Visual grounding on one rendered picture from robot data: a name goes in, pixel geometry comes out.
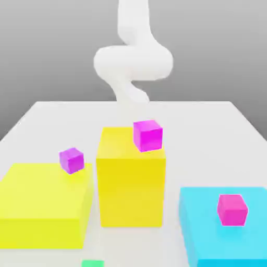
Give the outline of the small green cube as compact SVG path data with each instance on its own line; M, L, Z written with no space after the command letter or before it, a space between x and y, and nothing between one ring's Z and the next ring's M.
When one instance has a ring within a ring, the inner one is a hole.
M81 267L104 267L104 261L102 260L83 260Z

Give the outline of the small magenta cube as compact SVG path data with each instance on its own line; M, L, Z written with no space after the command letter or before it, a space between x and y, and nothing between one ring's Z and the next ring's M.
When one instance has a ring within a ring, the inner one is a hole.
M155 120L133 123L133 142L140 152L162 148L163 128Z

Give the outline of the large cyan box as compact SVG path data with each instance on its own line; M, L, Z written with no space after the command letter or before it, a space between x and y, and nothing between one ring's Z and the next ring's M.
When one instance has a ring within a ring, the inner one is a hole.
M248 215L244 226L223 226L219 196L240 194ZM267 189L182 187L179 221L190 267L267 267Z

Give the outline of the small pink cube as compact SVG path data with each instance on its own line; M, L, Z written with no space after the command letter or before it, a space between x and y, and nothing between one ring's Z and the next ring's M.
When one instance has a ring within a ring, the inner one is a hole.
M248 207L240 194L219 196L217 214L223 226L244 226Z

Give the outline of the small purple cube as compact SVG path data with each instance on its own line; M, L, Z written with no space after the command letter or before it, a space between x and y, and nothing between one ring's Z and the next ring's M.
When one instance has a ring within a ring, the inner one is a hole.
M70 148L59 152L59 162L64 171L73 174L84 169L84 156L76 148Z

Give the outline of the large lime yellow box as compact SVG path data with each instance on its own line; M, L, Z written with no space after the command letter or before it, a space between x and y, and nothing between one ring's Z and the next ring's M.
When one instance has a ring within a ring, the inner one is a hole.
M93 199L92 165L15 163L0 181L0 249L82 249Z

